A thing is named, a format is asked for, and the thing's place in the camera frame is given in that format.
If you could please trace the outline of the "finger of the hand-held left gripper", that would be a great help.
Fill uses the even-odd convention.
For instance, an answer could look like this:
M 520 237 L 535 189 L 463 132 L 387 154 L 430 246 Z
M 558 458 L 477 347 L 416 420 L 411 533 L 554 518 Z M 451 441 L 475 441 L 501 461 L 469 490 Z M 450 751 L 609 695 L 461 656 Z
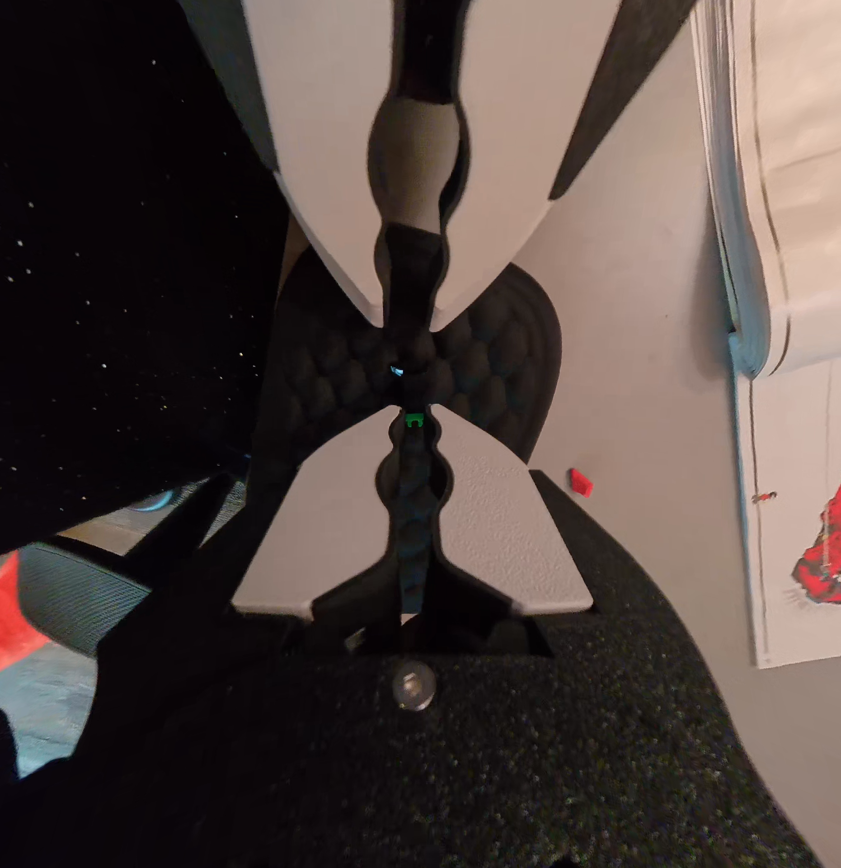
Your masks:
M 491 285 L 551 207 L 557 173 L 621 3 L 469 2 L 456 71 L 457 199 L 444 219 L 430 330 Z
M 392 88 L 394 4 L 249 1 L 244 15 L 279 189 L 343 293 L 382 328 L 375 247 L 383 221 L 369 146 Z

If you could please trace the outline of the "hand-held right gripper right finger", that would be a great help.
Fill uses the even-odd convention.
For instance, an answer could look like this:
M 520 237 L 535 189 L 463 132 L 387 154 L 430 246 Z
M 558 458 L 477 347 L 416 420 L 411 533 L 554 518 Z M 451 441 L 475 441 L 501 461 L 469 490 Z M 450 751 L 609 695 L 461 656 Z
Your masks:
M 520 615 L 582 613 L 593 598 L 527 464 L 442 405 L 429 408 L 446 469 L 437 548 Z

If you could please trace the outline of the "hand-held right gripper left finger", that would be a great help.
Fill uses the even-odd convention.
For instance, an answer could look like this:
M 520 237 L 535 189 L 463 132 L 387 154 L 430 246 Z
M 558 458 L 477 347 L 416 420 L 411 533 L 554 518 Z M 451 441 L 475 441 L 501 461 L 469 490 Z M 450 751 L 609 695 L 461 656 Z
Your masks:
M 385 556 L 377 486 L 401 409 L 386 406 L 324 443 L 297 471 L 232 598 L 242 613 L 314 619 L 314 604 Z

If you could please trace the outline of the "black dimpled seat cushion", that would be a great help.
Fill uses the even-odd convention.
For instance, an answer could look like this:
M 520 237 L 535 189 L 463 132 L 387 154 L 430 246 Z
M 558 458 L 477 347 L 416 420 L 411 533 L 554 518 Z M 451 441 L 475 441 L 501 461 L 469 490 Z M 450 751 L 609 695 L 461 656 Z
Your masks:
M 561 335 L 544 288 L 511 264 L 442 331 L 396 337 L 367 322 L 309 246 L 275 305 L 251 458 L 265 478 L 290 475 L 386 406 L 442 405 L 527 462 L 556 391 Z

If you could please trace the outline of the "grey mesh office chair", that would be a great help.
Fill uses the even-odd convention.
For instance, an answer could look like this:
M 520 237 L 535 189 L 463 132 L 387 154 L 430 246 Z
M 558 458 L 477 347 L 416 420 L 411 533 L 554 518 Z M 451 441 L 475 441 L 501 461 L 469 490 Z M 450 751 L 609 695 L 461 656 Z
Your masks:
M 232 473 L 192 485 L 122 554 L 64 536 L 24 546 L 17 586 L 25 619 L 95 658 L 101 639 L 240 511 L 245 494 Z

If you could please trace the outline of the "orange plastic object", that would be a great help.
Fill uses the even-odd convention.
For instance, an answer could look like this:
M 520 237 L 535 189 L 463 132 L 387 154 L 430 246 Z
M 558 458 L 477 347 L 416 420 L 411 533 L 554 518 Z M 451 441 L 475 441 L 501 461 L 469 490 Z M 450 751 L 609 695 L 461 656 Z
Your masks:
M 25 619 L 18 595 L 19 552 L 0 557 L 0 673 L 50 642 Z

